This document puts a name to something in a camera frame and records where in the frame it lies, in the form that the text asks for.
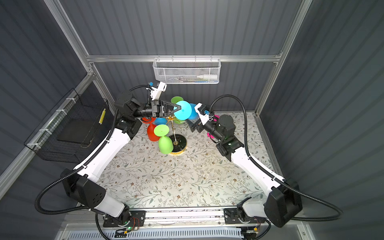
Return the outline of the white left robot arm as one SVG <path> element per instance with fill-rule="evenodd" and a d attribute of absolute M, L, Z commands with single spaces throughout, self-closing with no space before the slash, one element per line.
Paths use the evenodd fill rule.
<path fill-rule="evenodd" d="M 162 101 L 157 98 L 160 94 L 161 91 L 152 90 L 151 101 L 143 104 L 131 91 L 121 93 L 115 101 L 117 112 L 106 138 L 72 171 L 62 172 L 61 180 L 67 196 L 81 203 L 82 209 L 127 221 L 129 207 L 113 198 L 97 182 L 117 153 L 136 136 L 143 119 L 170 116 L 186 120 L 190 117 L 193 108 L 188 102 L 173 104 Z"/>

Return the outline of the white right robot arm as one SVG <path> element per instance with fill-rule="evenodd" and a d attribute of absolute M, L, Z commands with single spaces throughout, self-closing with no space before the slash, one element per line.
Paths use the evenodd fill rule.
<path fill-rule="evenodd" d="M 244 170 L 263 190 L 267 196 L 265 203 L 246 198 L 237 204 L 237 216 L 240 221 L 248 222 L 250 218 L 267 218 L 276 227 L 283 227 L 302 209 L 299 195 L 281 186 L 276 180 L 284 178 L 272 172 L 255 157 L 248 157 L 245 145 L 235 136 L 236 126 L 229 115 L 222 115 L 216 121 L 186 120 L 192 132 L 203 130 L 214 136 L 220 154 Z"/>

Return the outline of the pink wine glass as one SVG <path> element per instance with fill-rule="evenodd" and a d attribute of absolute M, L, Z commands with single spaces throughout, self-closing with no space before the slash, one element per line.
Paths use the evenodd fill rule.
<path fill-rule="evenodd" d="M 218 122 L 220 116 L 214 115 L 214 117 L 206 123 L 206 126 L 209 128 L 207 130 L 207 136 L 214 142 L 214 135 L 213 132 L 215 131 L 216 123 Z"/>

